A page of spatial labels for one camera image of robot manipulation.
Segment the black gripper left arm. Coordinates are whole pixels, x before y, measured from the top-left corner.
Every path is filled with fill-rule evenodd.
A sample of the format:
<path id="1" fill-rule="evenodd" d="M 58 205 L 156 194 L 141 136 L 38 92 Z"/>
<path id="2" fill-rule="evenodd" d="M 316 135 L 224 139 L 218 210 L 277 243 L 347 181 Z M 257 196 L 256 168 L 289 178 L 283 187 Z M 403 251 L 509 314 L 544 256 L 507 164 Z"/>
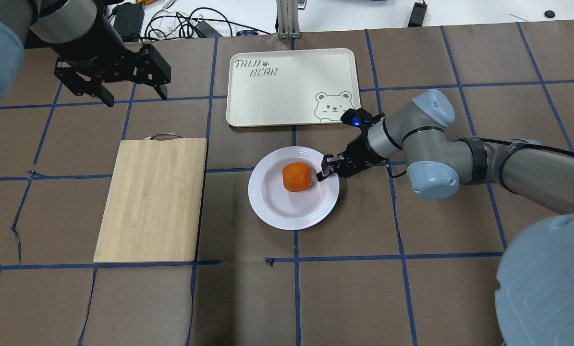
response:
<path id="1" fill-rule="evenodd" d="M 137 52 L 124 49 L 110 57 L 92 58 L 83 66 L 58 58 L 54 75 L 72 94 L 97 97 L 112 108 L 114 96 L 104 86 L 105 83 L 131 81 L 147 85 L 157 92 L 161 100 L 167 100 L 171 67 L 155 46 L 144 44 Z"/>

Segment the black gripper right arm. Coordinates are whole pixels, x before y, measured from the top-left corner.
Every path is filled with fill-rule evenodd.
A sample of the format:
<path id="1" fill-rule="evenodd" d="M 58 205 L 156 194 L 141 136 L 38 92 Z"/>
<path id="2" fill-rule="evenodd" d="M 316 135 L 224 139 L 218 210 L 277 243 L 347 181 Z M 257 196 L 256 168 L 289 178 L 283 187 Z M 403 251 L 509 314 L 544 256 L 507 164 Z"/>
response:
<path id="1" fill-rule="evenodd" d="M 383 156 L 374 151 L 366 135 L 358 135 L 336 157 L 334 155 L 323 156 L 320 171 L 316 173 L 316 179 L 318 182 L 323 182 L 332 177 L 347 179 L 384 160 Z"/>

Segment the second grey robot arm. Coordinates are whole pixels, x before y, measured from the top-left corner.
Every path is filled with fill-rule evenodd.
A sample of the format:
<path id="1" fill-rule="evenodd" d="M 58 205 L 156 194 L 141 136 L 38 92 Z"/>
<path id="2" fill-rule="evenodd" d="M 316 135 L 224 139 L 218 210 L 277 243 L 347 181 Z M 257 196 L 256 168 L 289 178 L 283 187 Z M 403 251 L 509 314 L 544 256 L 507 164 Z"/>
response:
<path id="1" fill-rule="evenodd" d="M 308 33 L 157 42 L 171 66 L 168 100 L 126 83 L 104 104 L 54 108 L 17 222 L 30 287 L 55 304 L 34 318 L 38 340 L 4 345 L 442 346 L 502 344 L 495 311 L 502 252 L 554 213 L 496 183 L 499 141 L 574 151 L 574 39 L 544 44 L 515 25 L 459 42 L 457 28 Z M 333 210 L 303 230 L 264 222 L 248 186 L 269 153 L 298 145 L 338 155 L 361 134 L 342 123 L 236 128 L 227 121 L 231 59 L 244 52 L 354 53 L 361 105 L 390 116 L 430 88 L 454 108 L 439 131 L 388 129 L 402 147 L 381 166 L 340 179 Z M 208 141 L 193 263 L 94 263 L 122 140 L 173 133 Z M 0 275 L 6 289 L 22 272 Z"/>

